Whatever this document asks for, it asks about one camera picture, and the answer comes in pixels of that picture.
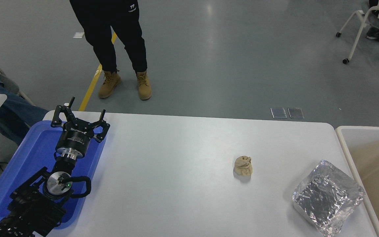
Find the chair leg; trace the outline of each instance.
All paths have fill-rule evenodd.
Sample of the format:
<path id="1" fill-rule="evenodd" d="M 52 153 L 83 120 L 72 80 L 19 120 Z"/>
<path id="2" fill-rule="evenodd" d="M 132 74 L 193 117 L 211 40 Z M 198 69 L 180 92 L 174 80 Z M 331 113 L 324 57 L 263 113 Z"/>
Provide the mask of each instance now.
<path id="1" fill-rule="evenodd" d="M 341 32 L 342 32 L 343 29 L 346 27 L 346 25 L 349 23 L 349 21 L 353 18 L 354 15 L 357 15 L 358 18 L 359 18 L 359 20 L 362 21 L 362 19 L 363 19 L 362 16 L 364 15 L 364 12 L 361 11 L 361 10 L 354 11 L 354 12 L 352 13 L 352 15 L 350 15 L 349 19 L 347 19 L 347 21 L 344 23 L 343 27 L 341 27 L 341 29 L 337 32 L 337 34 L 336 34 L 337 37 L 340 37 Z"/>

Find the aluminum foil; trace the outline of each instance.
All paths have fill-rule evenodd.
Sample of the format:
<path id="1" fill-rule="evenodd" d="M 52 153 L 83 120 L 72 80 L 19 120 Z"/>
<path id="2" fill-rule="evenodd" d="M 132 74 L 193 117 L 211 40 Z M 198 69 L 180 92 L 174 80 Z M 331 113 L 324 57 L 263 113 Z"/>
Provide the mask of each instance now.
<path id="1" fill-rule="evenodd" d="M 324 236 L 334 237 L 364 196 L 364 188 L 332 163 L 322 160 L 301 181 L 292 200 L 308 222 Z"/>

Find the gray floor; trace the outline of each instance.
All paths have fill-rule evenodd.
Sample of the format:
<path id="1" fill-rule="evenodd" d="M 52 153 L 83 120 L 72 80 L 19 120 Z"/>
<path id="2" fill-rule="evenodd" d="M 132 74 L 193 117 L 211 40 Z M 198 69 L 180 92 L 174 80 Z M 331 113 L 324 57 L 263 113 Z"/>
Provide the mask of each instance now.
<path id="1" fill-rule="evenodd" d="M 362 37 L 344 65 L 359 21 L 335 37 L 358 1 L 139 4 L 153 96 L 138 99 L 117 40 L 124 83 L 101 100 L 101 77 L 86 111 L 272 119 L 270 107 L 300 107 L 302 121 L 379 126 L 379 42 Z M 76 110 L 99 64 L 85 39 L 72 38 L 80 31 L 68 1 L 0 1 L 0 66 L 37 105 L 75 96 Z"/>

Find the white chair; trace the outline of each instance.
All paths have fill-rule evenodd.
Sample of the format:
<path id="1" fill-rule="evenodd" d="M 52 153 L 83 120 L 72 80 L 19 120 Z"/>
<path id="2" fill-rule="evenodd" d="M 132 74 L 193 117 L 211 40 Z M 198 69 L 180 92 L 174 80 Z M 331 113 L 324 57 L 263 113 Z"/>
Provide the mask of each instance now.
<path id="1" fill-rule="evenodd" d="M 27 95 L 20 90 L 17 83 L 15 81 L 9 79 L 4 71 L 0 68 L 0 80 L 4 83 L 4 88 L 8 90 L 9 92 L 16 94 L 20 96 L 21 98 L 25 99 L 29 104 L 36 106 L 33 101 L 27 97 Z"/>
<path id="2" fill-rule="evenodd" d="M 347 23 L 349 23 L 349 21 L 352 19 L 354 15 L 356 15 L 361 21 L 361 26 L 359 27 L 359 31 L 358 31 L 358 34 L 356 35 L 356 39 L 355 39 L 355 42 L 353 43 L 353 47 L 350 50 L 349 57 L 346 59 L 343 59 L 344 64 L 349 63 L 349 61 L 352 59 L 353 53 L 355 52 L 355 48 L 356 48 L 356 45 L 358 44 L 359 37 L 361 36 L 362 30 L 368 25 L 374 26 L 379 29 L 379 19 L 376 15 L 372 13 L 372 11 L 379 11 L 379 1 L 378 1 L 377 6 L 373 6 L 371 8 L 369 7 L 367 0 L 362 0 L 361 5 L 362 5 L 362 9 L 366 11 L 366 13 L 364 13 L 362 10 L 354 11 L 352 15 L 350 15 L 346 23 L 344 23 L 343 27 L 336 33 L 336 36 L 340 37 L 341 32 L 343 31 L 344 27 L 346 27 Z"/>

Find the brown work boot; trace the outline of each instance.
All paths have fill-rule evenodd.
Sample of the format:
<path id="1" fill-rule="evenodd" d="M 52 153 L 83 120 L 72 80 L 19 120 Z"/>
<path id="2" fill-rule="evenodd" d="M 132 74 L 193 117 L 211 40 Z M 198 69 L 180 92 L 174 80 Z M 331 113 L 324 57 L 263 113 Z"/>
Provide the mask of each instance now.
<path id="1" fill-rule="evenodd" d="M 152 87 L 150 86 L 149 77 L 147 76 L 147 71 L 137 72 L 138 81 L 138 95 L 140 99 L 147 100 L 152 96 Z"/>
<path id="2" fill-rule="evenodd" d="M 105 81 L 99 89 L 99 98 L 104 99 L 109 97 L 113 93 L 115 87 L 122 82 L 121 77 L 117 72 L 118 71 L 114 73 L 105 72 Z"/>

